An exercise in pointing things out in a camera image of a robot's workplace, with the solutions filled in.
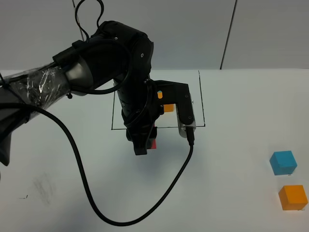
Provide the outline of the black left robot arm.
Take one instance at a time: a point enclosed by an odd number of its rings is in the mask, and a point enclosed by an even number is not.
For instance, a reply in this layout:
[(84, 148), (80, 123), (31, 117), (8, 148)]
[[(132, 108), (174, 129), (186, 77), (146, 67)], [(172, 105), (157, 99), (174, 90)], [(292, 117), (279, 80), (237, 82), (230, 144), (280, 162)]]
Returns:
[(188, 85), (150, 78), (153, 50), (145, 33), (106, 21), (87, 41), (76, 41), (55, 55), (51, 64), (5, 77), (0, 101), (47, 109), (71, 94), (117, 92), (127, 139), (136, 155), (145, 155), (166, 104), (176, 105), (182, 137), (195, 124)]

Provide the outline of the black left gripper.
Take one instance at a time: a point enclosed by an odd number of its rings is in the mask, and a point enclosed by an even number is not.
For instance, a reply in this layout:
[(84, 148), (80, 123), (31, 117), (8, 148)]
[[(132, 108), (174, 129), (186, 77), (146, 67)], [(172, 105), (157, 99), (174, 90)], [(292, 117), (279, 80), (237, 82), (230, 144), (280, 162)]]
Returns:
[(135, 155), (146, 155), (148, 140), (156, 139), (155, 121), (164, 114), (164, 104), (176, 105), (186, 93), (190, 93), (188, 84), (150, 78), (131, 79), (117, 90), (126, 136)]

